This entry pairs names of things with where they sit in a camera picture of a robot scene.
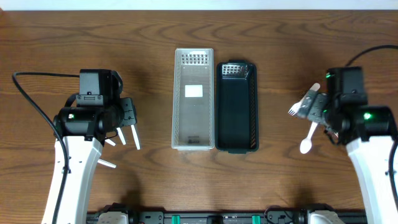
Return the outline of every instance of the wood grain surface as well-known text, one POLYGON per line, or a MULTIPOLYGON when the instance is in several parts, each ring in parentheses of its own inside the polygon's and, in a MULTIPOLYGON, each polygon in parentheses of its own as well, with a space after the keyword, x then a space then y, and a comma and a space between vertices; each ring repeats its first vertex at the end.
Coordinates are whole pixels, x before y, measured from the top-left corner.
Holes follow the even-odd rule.
MULTIPOLYGON (((398 44, 394 11, 91 11, 3 12, 0 16, 0 222, 39 223, 53 173, 54 137, 11 80, 16 71, 78 74, 117 70, 124 96, 137 108, 142 149, 106 145, 90 211, 113 202, 133 208, 265 210, 328 203, 363 208, 344 147, 321 130, 313 149, 299 151, 310 122, 288 116, 325 70, 365 48, 398 44), (233 155, 178 152, 170 147, 177 47, 208 47, 215 64, 243 58, 257 65, 260 148, 233 155)), ((398 52, 360 58, 369 102, 398 114, 398 52)), ((76 78, 21 77, 49 117, 78 91, 76 78)))

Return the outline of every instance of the plastic spoon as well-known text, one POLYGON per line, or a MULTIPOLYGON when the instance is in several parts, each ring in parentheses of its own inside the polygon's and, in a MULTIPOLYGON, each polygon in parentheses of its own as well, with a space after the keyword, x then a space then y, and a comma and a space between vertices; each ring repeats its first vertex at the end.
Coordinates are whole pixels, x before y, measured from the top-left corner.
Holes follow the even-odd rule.
POLYGON ((312 138, 313 132, 315 131, 317 126, 318 126, 318 123, 312 122, 310 131, 308 132, 308 136, 305 139, 303 139, 303 141, 301 141, 300 152, 302 154, 306 154, 307 152, 309 152, 311 150, 311 147, 312 147, 311 138, 312 138))

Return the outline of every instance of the green led light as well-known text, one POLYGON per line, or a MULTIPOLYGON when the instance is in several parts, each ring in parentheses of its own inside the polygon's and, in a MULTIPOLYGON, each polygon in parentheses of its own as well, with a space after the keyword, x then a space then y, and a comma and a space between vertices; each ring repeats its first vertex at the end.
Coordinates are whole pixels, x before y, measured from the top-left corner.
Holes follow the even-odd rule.
POLYGON ((370 113, 365 113, 365 114, 363 114, 363 118, 364 119, 371 119, 372 115, 370 113))

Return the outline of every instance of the plastic fork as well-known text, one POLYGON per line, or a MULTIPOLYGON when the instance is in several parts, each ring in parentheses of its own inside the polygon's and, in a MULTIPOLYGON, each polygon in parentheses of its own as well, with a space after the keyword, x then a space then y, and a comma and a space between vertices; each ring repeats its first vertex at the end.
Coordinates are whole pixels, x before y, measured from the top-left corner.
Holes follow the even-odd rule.
MULTIPOLYGON (((321 85, 319 85, 319 83, 314 83, 314 85, 311 86, 310 90, 318 91, 320 87, 321 85)), ((303 98, 299 102, 293 104, 293 106, 288 111, 289 115, 294 116, 297 114, 297 112, 299 112, 300 106, 303 103, 304 98, 305 96, 303 96, 303 98)))

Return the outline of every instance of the plastic cutlery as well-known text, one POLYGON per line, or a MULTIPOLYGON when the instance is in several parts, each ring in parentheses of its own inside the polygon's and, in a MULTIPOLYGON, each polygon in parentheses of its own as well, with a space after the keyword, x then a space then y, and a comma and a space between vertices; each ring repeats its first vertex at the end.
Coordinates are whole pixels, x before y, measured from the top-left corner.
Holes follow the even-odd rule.
MULTIPOLYGON (((320 87, 321 85, 319 85, 319 83, 315 83, 314 85, 311 86, 310 90, 318 91, 320 87)), ((288 112, 289 115, 294 116, 295 114, 297 114, 297 112, 299 112, 300 106, 303 103, 304 98, 305 96, 303 96, 303 98, 299 102, 293 104, 293 106, 290 108, 288 112)))
POLYGON ((313 132, 315 131, 317 126, 318 126, 318 123, 312 122, 310 131, 308 132, 308 136, 305 139, 303 139, 303 141, 301 141, 300 152, 302 154, 306 154, 307 152, 309 152, 311 150, 311 147, 312 147, 311 138, 312 138, 313 132))

